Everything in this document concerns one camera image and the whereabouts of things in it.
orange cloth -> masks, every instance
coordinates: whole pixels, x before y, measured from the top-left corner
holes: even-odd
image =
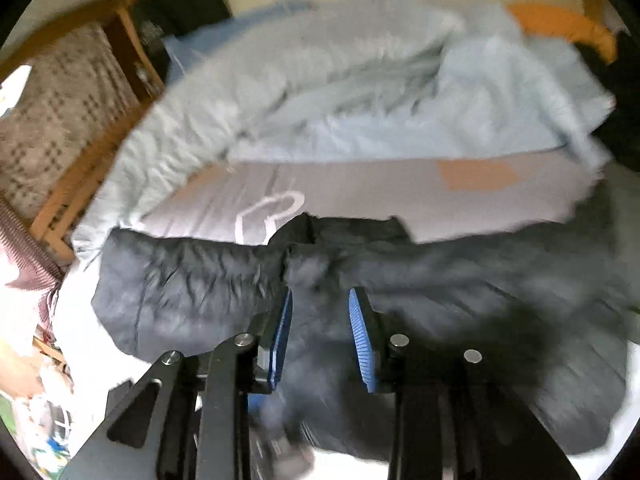
[[[509,10],[526,34],[561,36],[569,43],[588,44],[607,64],[618,57],[616,37],[586,16],[549,4],[513,4]]]

blue fabric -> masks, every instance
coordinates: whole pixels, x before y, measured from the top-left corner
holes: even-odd
[[[194,65],[204,59],[205,55],[238,38],[254,25],[276,20],[300,10],[307,10],[311,5],[311,0],[281,0],[276,4],[244,12],[223,22],[201,27],[180,38],[175,36],[163,38],[164,47],[171,58],[166,84],[180,80]]]

pink fabric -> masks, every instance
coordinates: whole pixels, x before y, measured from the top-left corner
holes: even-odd
[[[18,277],[7,283],[14,290],[23,291],[24,302],[12,308],[37,310],[44,333],[53,338],[49,313],[62,282],[62,272],[51,257],[31,237],[22,221],[0,198],[0,256],[10,267],[18,270]],[[34,302],[33,296],[39,298]]]

silver rivet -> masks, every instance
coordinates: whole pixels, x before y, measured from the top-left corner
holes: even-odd
[[[478,350],[473,350],[470,348],[469,350],[465,351],[463,355],[467,361],[475,365],[482,361],[482,354]]]
[[[254,336],[247,334],[246,332],[238,334],[234,339],[236,346],[249,346],[254,342]]]
[[[409,344],[409,338],[404,334],[393,334],[389,338],[389,342],[396,348],[404,348]]]
[[[177,350],[171,350],[162,354],[162,363],[165,365],[176,364],[180,360],[180,352]]]

bed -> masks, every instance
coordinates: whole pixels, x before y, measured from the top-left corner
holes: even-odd
[[[524,28],[531,30],[535,24],[528,10],[515,7],[513,12]],[[604,37],[604,43],[595,43],[604,56],[606,52],[612,56],[610,39]],[[32,234],[66,260],[74,259],[65,239],[69,228],[110,170],[118,146],[151,104],[152,100],[144,101],[91,146],[61,179],[34,221]],[[271,152],[269,160],[260,154],[263,158],[257,158],[255,150],[247,148],[246,143],[235,146],[236,152],[232,154],[235,160],[228,165],[216,164],[199,173],[191,171],[188,183],[172,182],[165,196],[147,201],[146,211],[151,213],[132,216],[127,221],[131,220],[130,225],[136,229],[159,237],[191,236],[261,244],[273,234],[274,226],[304,208],[318,216],[383,219],[398,215],[408,224],[417,242],[426,242],[477,232],[514,230],[532,221],[561,221],[599,178],[593,170],[585,170],[570,160],[566,152],[551,149],[546,153],[492,156],[490,160],[477,157],[430,160],[407,157],[404,153],[395,160],[375,162],[370,160],[370,153],[369,160],[357,157],[336,160],[334,151],[331,160],[326,160],[329,155],[323,152],[325,158],[318,163],[313,158],[305,159],[305,146],[297,146],[297,151]],[[362,156],[364,152],[360,152],[360,158],[366,159],[367,156]],[[285,157],[294,163],[283,162]],[[398,183],[403,182],[420,184],[398,192],[402,189]],[[340,200],[332,195],[335,189],[341,190]],[[82,248],[90,257],[73,263],[60,290],[54,317],[56,336],[76,380],[78,403],[85,406],[76,417],[72,452],[102,420],[108,390],[124,380],[138,379],[148,367],[147,362],[121,352],[98,322],[91,297],[98,280],[99,261],[93,259],[90,250]],[[95,349],[93,355],[89,355],[87,348]],[[629,343],[627,396],[613,421],[607,445],[571,457],[583,479],[601,476],[640,418],[639,351]],[[95,356],[99,356],[99,368]],[[334,478],[338,470],[344,478],[362,475],[365,467],[370,468],[367,469],[370,476],[386,476],[385,465],[365,465],[350,457],[319,452],[312,475],[322,478],[325,467],[332,469]]]

